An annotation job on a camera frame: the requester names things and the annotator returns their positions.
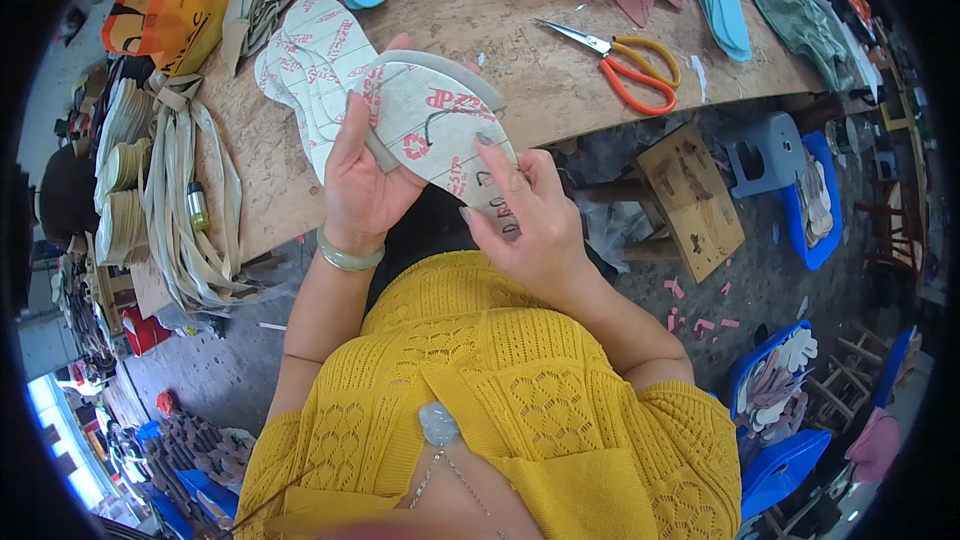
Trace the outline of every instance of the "glue bottle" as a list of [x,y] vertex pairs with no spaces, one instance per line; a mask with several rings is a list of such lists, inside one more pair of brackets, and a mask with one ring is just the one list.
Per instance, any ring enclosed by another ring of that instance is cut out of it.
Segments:
[[203,232],[210,227],[207,196],[200,182],[190,182],[190,185],[186,186],[186,213],[190,217],[190,227],[194,232]]

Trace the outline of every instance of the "scissors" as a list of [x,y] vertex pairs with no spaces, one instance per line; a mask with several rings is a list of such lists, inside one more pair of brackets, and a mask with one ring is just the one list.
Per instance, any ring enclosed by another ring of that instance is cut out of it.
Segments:
[[[580,44],[585,45],[599,53],[602,57],[600,59],[600,71],[603,72],[603,75],[609,81],[609,85],[613,87],[613,90],[618,94],[618,96],[628,105],[630,105],[632,109],[639,111],[644,115],[663,115],[672,111],[677,105],[677,94],[674,93],[674,90],[680,87],[680,68],[677,66],[677,62],[673,60],[673,56],[663,46],[652,40],[647,40],[646,38],[641,38],[639,36],[613,36],[613,42],[607,42],[606,40],[597,38],[592,34],[573,29],[572,27],[567,27],[566,25],[560,25],[558,23],[546,21],[541,18],[537,18],[536,20],[541,24],[552,28],[553,30],[557,30],[567,38],[572,38]],[[666,77],[664,77],[662,73],[654,69],[654,66],[650,65],[650,63],[643,58],[642,54],[636,52],[627,44],[648,47],[659,53],[670,65],[670,72],[673,75],[673,80],[668,80]],[[617,59],[611,56],[611,52],[613,51],[630,57],[630,59],[639,65],[646,73],[642,73],[636,69],[630,68],[629,66],[623,65]],[[626,78],[630,78],[633,81],[640,82],[646,86],[650,86],[655,90],[659,90],[660,92],[664,93],[666,95],[666,105],[662,107],[651,107],[643,104],[634,98],[629,91],[627,91],[617,74],[625,76]]]

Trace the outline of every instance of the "yellow knit top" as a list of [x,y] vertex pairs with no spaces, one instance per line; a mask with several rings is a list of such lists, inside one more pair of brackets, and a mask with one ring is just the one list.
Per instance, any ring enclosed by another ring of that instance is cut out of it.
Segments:
[[437,400],[547,538],[737,532],[726,408],[681,381],[638,396],[586,329],[464,251],[404,271],[330,355],[303,409],[264,427],[235,537],[266,537],[266,520],[295,510],[391,509],[424,448],[418,409]]

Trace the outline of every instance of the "gray plastic stool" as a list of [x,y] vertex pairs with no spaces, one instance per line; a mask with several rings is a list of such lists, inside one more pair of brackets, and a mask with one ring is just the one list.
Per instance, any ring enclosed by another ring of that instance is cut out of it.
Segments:
[[[807,169],[807,155],[793,117],[783,111],[761,119],[735,123],[717,131],[736,176],[733,198],[752,197],[796,184]],[[741,159],[759,157],[763,172],[748,179]]]

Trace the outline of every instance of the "orange scissor handle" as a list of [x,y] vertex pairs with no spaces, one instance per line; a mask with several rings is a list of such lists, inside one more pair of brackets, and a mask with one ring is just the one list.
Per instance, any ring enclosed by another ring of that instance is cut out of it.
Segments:
[[[663,60],[666,61],[667,65],[670,66],[670,75],[673,77],[673,80],[667,79],[666,76],[657,71],[653,65],[650,65],[650,62],[643,58],[642,54],[630,48],[628,44],[647,47],[663,57]],[[674,60],[673,55],[671,55],[670,52],[660,44],[640,36],[613,36],[611,47],[619,54],[630,57],[634,63],[639,65],[640,68],[647,73],[647,76],[658,79],[674,90],[680,88],[680,68],[677,66],[677,62]]]
[[[606,79],[609,81],[609,85],[613,87],[613,90],[616,91],[618,96],[623,99],[630,107],[644,115],[664,115],[673,111],[673,108],[677,106],[677,94],[674,93],[673,88],[670,88],[666,83],[640,73],[637,70],[631,69],[629,66],[625,66],[618,62],[617,59],[613,57],[604,57],[600,59],[600,71],[603,72],[603,75],[606,76]],[[640,82],[654,88],[655,90],[661,91],[666,95],[666,105],[662,107],[651,107],[643,104],[636,98],[634,98],[627,88],[623,85],[623,82],[620,81],[618,74],[626,76],[633,81]]]

